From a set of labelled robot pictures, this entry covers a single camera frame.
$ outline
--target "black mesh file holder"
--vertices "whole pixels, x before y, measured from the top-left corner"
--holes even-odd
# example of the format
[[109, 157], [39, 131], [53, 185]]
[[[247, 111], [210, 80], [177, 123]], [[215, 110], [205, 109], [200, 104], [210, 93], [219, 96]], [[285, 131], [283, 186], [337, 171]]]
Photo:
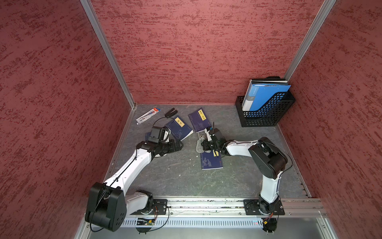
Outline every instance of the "black mesh file holder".
[[242, 127], [276, 126], [296, 101], [290, 91], [278, 92], [257, 111], [243, 111], [243, 100], [244, 96], [238, 96], [235, 103]]

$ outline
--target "red textured wall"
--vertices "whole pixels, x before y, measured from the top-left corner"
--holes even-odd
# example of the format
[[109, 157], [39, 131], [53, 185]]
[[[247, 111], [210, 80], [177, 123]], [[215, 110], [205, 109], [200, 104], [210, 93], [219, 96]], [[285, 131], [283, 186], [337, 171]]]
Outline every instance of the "red textured wall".
[[382, 1], [337, 0], [291, 79], [281, 129], [340, 238], [382, 235]]
[[138, 103], [234, 104], [283, 76], [323, 0], [92, 0]]
[[0, 238], [73, 238], [129, 105], [80, 1], [2, 1], [0, 31]]

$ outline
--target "book cover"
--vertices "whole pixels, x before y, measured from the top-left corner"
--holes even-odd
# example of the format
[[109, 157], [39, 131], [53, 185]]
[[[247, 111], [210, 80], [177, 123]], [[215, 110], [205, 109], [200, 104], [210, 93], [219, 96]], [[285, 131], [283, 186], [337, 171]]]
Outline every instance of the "book cover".
[[171, 134], [182, 141], [183, 139], [190, 136], [194, 131], [180, 116], [175, 116], [175, 120], [171, 120], [169, 123], [165, 124], [167, 128], [171, 130]]
[[249, 111], [258, 90], [259, 88], [254, 87], [254, 85], [252, 84], [252, 81], [250, 81], [248, 89], [247, 89], [247, 93], [245, 94], [245, 98], [243, 100], [243, 104], [241, 105], [242, 106], [241, 108], [243, 109], [243, 111]]
[[202, 161], [202, 170], [223, 168], [222, 159], [216, 150], [211, 150], [209, 153], [201, 153], [200, 160]]
[[208, 120], [203, 108], [189, 114], [188, 117], [190, 118], [191, 124], [196, 133], [204, 131], [207, 127], [211, 127], [211, 123]]
[[288, 91], [290, 85], [252, 85], [252, 88], [257, 88], [257, 91], [249, 110], [256, 111], [277, 92]]

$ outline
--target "blue book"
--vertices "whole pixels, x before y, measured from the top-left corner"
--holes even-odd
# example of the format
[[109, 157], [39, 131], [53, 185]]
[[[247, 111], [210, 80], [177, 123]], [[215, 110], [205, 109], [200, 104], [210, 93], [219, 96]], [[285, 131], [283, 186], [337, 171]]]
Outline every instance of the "blue book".
[[204, 129], [207, 127], [211, 127], [211, 123], [207, 119], [203, 108], [200, 108], [197, 111], [189, 114], [188, 117], [190, 118], [191, 124], [194, 127], [196, 133], [204, 131]]
[[201, 153], [200, 160], [202, 161], [202, 170], [223, 168], [222, 158], [216, 150], [211, 150], [209, 153]]
[[250, 111], [260, 109], [277, 92], [286, 92], [290, 85], [252, 85], [256, 92]]
[[190, 136], [194, 131], [180, 116], [175, 116], [175, 120], [171, 120], [169, 123], [165, 124], [167, 128], [171, 130], [171, 134], [182, 141], [183, 139]]
[[288, 81], [285, 80], [284, 78], [280, 78], [277, 76], [270, 76], [270, 77], [261, 78], [261, 79], [251, 79], [249, 81], [247, 92], [245, 94], [243, 103], [241, 105], [243, 111], [250, 111], [250, 110], [252, 111], [252, 109], [251, 109], [252, 103], [255, 100], [255, 97], [259, 91], [258, 86], [271, 86], [271, 85], [272, 86], [282, 86], [282, 85], [287, 86]]

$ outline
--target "black cable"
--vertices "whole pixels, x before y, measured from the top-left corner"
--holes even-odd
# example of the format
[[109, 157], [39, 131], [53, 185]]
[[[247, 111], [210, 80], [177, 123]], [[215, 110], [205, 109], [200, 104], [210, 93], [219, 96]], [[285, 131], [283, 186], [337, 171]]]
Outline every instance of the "black cable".
[[221, 147], [221, 149], [219, 148], [219, 152], [220, 152], [220, 154], [221, 154], [220, 158], [224, 158], [224, 157], [225, 157], [225, 154], [222, 153], [222, 151], [223, 151], [224, 147], [226, 147], [226, 144], [231, 143], [231, 142], [234, 142], [234, 140], [229, 140], [229, 141], [225, 142], [225, 143], [223, 144], [223, 146]]
[[249, 203], [247, 203], [245, 206], [248, 206], [249, 204], [253, 203], [253, 202], [258, 202], [259, 200], [258, 199], [255, 199], [255, 200], [252, 200], [250, 201]]
[[[225, 142], [225, 143], [223, 144], [223, 146], [222, 146], [222, 149], [223, 149], [224, 147], [226, 147], [226, 144], [231, 143], [231, 142], [235, 142], [235, 141], [234, 141], [234, 140], [229, 140], [229, 141]], [[236, 145], [239, 145], [239, 144], [241, 144], [241, 143], [253, 143], [253, 142], [240, 142], [240, 143], [236, 143]]]
[[115, 179], [114, 179], [114, 181], [109, 185], [109, 187], [111, 187], [112, 185], [113, 185], [113, 183], [115, 182], [115, 181], [117, 181], [118, 180], [118, 178], [126, 171], [126, 169], [128, 169], [128, 167], [134, 162], [134, 160], [136, 160], [137, 159], [137, 153], [138, 153], [138, 149], [137, 148], [135, 148], [135, 157], [134, 157], [134, 159], [130, 162], [130, 164], [118, 175], [118, 177], [116, 177]]
[[172, 118], [172, 117], [169, 117], [169, 118], [167, 118], [167, 117], [162, 117], [162, 118], [157, 119], [157, 120], [154, 122], [154, 124], [152, 124], [152, 127], [154, 127], [155, 123], [156, 123], [158, 120], [160, 120], [160, 119], [165, 119], [165, 118], [166, 118], [166, 119], [169, 119], [169, 118], [173, 119], [173, 121], [171, 121], [171, 123], [175, 121], [175, 119]]
[[167, 224], [167, 222], [168, 222], [168, 219], [170, 218], [170, 209], [168, 208], [168, 206], [167, 205], [165, 205], [165, 204], [156, 204], [156, 205], [154, 205], [154, 206], [151, 206], [150, 208], [153, 208], [153, 207], [155, 207], [155, 206], [159, 206], [159, 205], [161, 205], [161, 206], [164, 206], [165, 208], [166, 208], [166, 211], [168, 210], [168, 216], [167, 216], [167, 220], [166, 220], [166, 222], [162, 225], [162, 226], [160, 226], [159, 228], [157, 228], [157, 229], [154, 229], [154, 230], [149, 230], [149, 231], [147, 231], [147, 232], [145, 232], [145, 233], [148, 233], [148, 232], [151, 232], [151, 231], [156, 231], [156, 230], [159, 230], [160, 228], [162, 228], [162, 227], [164, 227], [164, 225], [166, 225]]
[[101, 202], [102, 198], [105, 196], [106, 192], [107, 192], [107, 190], [105, 190], [104, 193], [102, 194], [102, 196], [100, 197], [100, 199], [99, 199], [97, 205], [95, 206], [94, 212], [93, 212], [93, 214], [92, 214], [92, 219], [89, 220], [89, 221], [90, 221], [90, 231], [92, 231], [92, 232], [99, 232], [99, 231], [101, 231], [101, 230], [103, 229], [103, 228], [101, 228], [101, 229], [99, 229], [99, 230], [97, 230], [97, 231], [93, 230], [93, 229], [92, 229], [92, 223], [91, 223], [91, 222], [93, 221], [93, 217], [94, 217], [94, 214], [95, 214], [95, 212], [96, 212], [96, 210], [97, 210], [97, 207], [98, 207], [99, 203]]
[[[293, 160], [292, 160], [292, 157], [291, 157], [287, 152], [285, 152], [284, 150], [282, 150], [282, 149], [279, 148], [278, 146], [274, 145], [273, 143], [264, 142], [264, 141], [260, 141], [260, 142], [275, 146], [276, 148], [278, 148], [279, 150], [281, 150], [284, 154], [286, 154], [286, 155], [289, 157], [290, 162], [292, 163], [292, 165], [291, 165], [289, 168], [287, 168], [286, 170], [284, 170], [284, 171], [280, 174], [280, 176], [279, 176], [279, 179], [280, 179], [280, 178], [281, 178], [281, 175], [283, 175], [283, 173], [285, 173], [286, 171], [288, 171], [289, 169], [291, 169], [291, 168], [293, 167]], [[277, 182], [277, 195], [278, 195], [278, 196], [280, 196], [280, 195], [278, 194], [278, 187], [279, 187], [279, 185], [280, 185], [280, 180]]]

